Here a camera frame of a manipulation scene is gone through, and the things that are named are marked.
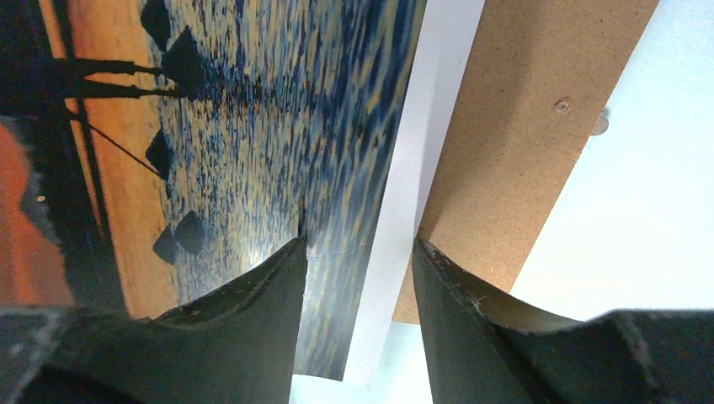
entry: metal screw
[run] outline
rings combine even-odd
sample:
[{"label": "metal screw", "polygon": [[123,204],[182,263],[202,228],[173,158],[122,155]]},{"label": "metal screw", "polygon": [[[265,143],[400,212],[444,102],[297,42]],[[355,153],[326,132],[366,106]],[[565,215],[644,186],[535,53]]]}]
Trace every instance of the metal screw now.
[{"label": "metal screw", "polygon": [[567,112],[568,108],[570,108],[570,104],[565,99],[561,99],[556,103],[556,111],[558,112]]}]

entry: dark diamond shape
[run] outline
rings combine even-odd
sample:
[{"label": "dark diamond shape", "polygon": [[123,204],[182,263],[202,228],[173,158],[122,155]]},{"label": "dark diamond shape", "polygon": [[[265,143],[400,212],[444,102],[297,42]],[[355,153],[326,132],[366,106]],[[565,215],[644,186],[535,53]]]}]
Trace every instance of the dark diamond shape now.
[{"label": "dark diamond shape", "polygon": [[141,25],[156,42],[161,52],[166,51],[168,37],[171,36],[171,24],[168,10],[163,0],[149,0],[141,11]]},{"label": "dark diamond shape", "polygon": [[196,41],[189,27],[173,42],[161,60],[163,75],[174,80],[189,99],[195,99],[203,82]]},{"label": "dark diamond shape", "polygon": [[160,130],[154,136],[152,144],[147,148],[146,156],[147,160],[157,169],[159,177],[166,181],[173,156],[171,149],[168,148],[166,134],[163,133],[163,130]]},{"label": "dark diamond shape", "polygon": [[173,237],[186,251],[197,254],[203,247],[203,226],[196,212],[190,211],[176,226]]},{"label": "dark diamond shape", "polygon": [[176,244],[168,226],[163,229],[161,235],[154,242],[153,250],[160,259],[167,263],[173,265],[176,262]]}]

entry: white wall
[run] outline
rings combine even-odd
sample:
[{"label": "white wall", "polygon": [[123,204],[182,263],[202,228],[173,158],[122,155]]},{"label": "white wall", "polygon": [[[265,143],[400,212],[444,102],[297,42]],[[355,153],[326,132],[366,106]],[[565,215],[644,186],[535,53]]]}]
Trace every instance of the white wall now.
[{"label": "white wall", "polygon": [[564,316],[714,307],[714,2],[662,0],[512,294]]}]

